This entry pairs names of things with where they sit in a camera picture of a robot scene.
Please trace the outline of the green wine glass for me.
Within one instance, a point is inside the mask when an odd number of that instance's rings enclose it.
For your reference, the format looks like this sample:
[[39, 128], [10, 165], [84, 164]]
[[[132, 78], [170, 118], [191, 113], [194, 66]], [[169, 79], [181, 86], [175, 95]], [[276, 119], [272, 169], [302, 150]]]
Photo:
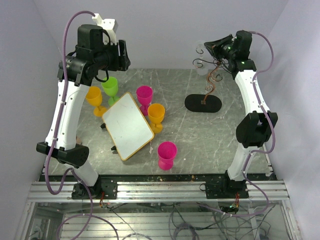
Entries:
[[110, 76], [107, 81], [101, 83], [101, 86], [105, 94], [109, 96], [109, 106], [112, 106], [119, 99], [117, 96], [119, 90], [118, 80], [115, 77]]

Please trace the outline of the pink wine glass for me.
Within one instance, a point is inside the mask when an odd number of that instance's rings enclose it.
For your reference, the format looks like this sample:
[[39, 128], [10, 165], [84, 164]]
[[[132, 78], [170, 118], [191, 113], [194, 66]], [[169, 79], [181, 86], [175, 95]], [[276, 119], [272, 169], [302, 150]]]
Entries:
[[148, 108], [153, 99], [153, 89], [150, 86], [142, 85], [137, 88], [136, 96], [138, 102], [141, 104], [140, 111], [144, 116], [148, 115]]
[[158, 166], [164, 171], [170, 170], [178, 153], [177, 146], [171, 141], [162, 142], [157, 149]]

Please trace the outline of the orange wine glass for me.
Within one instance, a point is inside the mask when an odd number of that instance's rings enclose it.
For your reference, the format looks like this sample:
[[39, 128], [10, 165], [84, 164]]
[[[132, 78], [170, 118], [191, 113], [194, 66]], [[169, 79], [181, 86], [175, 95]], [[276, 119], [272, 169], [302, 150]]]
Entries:
[[103, 97], [99, 87], [91, 86], [85, 96], [86, 101], [94, 107], [93, 114], [96, 117], [102, 117], [107, 108], [101, 106]]
[[162, 121], [165, 117], [165, 107], [160, 103], [153, 103], [148, 107], [147, 113], [151, 130], [155, 134], [160, 133], [163, 130]]

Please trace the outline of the pink wine glass front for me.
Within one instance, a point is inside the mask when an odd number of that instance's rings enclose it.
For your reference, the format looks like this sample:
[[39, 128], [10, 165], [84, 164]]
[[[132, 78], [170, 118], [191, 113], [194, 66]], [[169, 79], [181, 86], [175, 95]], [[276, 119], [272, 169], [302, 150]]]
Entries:
[[162, 142], [157, 149], [158, 166], [164, 171], [170, 170], [178, 153], [177, 146], [171, 141]]

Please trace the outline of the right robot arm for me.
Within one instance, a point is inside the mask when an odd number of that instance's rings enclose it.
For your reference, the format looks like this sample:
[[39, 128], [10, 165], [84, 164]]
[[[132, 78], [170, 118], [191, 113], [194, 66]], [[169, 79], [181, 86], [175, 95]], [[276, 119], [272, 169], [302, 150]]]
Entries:
[[274, 141], [274, 127], [278, 115], [271, 112], [264, 101], [258, 83], [256, 65], [250, 59], [253, 31], [239, 30], [235, 36], [228, 35], [203, 45], [218, 62], [227, 60], [227, 69], [235, 80], [244, 103], [245, 117], [236, 128], [238, 147], [230, 167], [221, 179], [205, 183], [208, 199], [247, 198], [247, 173], [256, 153], [269, 140]]

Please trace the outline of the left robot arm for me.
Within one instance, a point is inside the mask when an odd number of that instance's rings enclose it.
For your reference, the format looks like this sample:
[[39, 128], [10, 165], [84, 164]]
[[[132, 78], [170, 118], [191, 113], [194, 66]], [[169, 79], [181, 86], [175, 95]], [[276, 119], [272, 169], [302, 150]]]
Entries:
[[50, 131], [36, 151], [74, 171], [80, 182], [73, 187], [74, 200], [96, 199], [102, 180], [88, 161], [89, 148], [76, 142], [76, 132], [85, 96], [99, 71], [126, 71], [131, 62], [126, 42], [116, 38], [116, 22], [83, 24], [77, 29], [75, 50], [59, 63], [58, 97]]

